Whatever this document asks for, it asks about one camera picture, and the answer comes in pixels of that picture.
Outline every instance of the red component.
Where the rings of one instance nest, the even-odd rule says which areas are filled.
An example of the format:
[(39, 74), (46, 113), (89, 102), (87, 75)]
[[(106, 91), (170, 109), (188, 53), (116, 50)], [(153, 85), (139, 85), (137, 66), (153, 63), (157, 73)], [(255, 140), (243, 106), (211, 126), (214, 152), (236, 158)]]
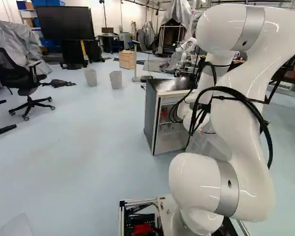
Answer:
[(163, 114), (164, 118), (166, 118), (167, 117), (167, 109), (163, 109), (162, 114)]
[(147, 233), (152, 233), (154, 230), (149, 224), (135, 225), (134, 233), (132, 236), (145, 235)]

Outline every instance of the black monitor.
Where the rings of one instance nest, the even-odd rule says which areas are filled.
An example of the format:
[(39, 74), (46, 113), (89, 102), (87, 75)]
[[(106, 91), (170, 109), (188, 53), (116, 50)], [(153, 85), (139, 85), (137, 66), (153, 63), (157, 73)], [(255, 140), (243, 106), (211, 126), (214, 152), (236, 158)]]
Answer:
[(102, 27), (102, 33), (114, 33), (113, 27)]
[(83, 6), (39, 6), (36, 13), (45, 39), (94, 40), (90, 9)]

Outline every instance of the gray cloth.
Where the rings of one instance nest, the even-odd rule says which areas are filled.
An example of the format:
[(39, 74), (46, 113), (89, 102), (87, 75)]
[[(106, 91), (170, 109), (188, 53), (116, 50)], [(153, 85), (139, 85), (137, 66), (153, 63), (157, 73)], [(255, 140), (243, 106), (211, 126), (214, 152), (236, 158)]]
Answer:
[(142, 52), (147, 51), (155, 39), (155, 32), (151, 21), (145, 22), (143, 26), (137, 30), (138, 41)]
[[(43, 59), (37, 39), (28, 25), (0, 20), (0, 47), (6, 50), (16, 64), (23, 67)], [(44, 61), (36, 70), (37, 74), (48, 74), (52, 71)]]
[(172, 0), (171, 6), (165, 12), (161, 25), (169, 22), (170, 19), (174, 19), (186, 29), (189, 27), (191, 8), (187, 0)]
[(181, 59), (182, 52), (174, 52), (170, 58), (146, 60), (143, 70), (174, 74), (176, 64)]
[(200, 18), (200, 16), (202, 15), (203, 12), (196, 12), (194, 17), (193, 17), (193, 20), (192, 20), (192, 23), (191, 23), (191, 35), (192, 37), (196, 37), (196, 29), (197, 29), (197, 24), (198, 24), (198, 20)]

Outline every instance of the blue floor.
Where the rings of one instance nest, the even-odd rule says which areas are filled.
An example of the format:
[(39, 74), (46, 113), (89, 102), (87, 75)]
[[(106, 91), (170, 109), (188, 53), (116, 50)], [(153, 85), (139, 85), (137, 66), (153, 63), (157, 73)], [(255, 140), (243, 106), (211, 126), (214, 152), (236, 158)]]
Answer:
[[(138, 60), (147, 54), (139, 54)], [(168, 166), (176, 153), (153, 157), (143, 134), (145, 91), (122, 69), (123, 89), (112, 90), (109, 73), (117, 61), (89, 65), (98, 86), (86, 85), (83, 69), (53, 65), (47, 80), (74, 87), (40, 87), (33, 98), (51, 96), (55, 111), (35, 107), (30, 120), (7, 110), (25, 102), (14, 89), (0, 90), (0, 226), (25, 213), (35, 236), (116, 236), (118, 201), (169, 193)], [(138, 75), (167, 78), (142, 70)], [(249, 223), (255, 236), (295, 233), (295, 98), (275, 94), (265, 107), (274, 144), (271, 174), (277, 205), (269, 220)]]

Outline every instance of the black bag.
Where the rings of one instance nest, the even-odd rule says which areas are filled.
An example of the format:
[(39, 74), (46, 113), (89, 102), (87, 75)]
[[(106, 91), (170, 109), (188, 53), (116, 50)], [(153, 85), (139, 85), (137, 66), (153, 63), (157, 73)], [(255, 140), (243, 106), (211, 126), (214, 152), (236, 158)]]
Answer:
[(54, 88), (59, 88), (63, 86), (74, 86), (75, 83), (64, 81), (64, 80), (51, 80), (50, 83), (41, 83), (43, 86), (51, 85)]
[(93, 61), (105, 62), (105, 60), (102, 58), (102, 50), (100, 49), (96, 39), (91, 42), (84, 42), (84, 46), (90, 63)]

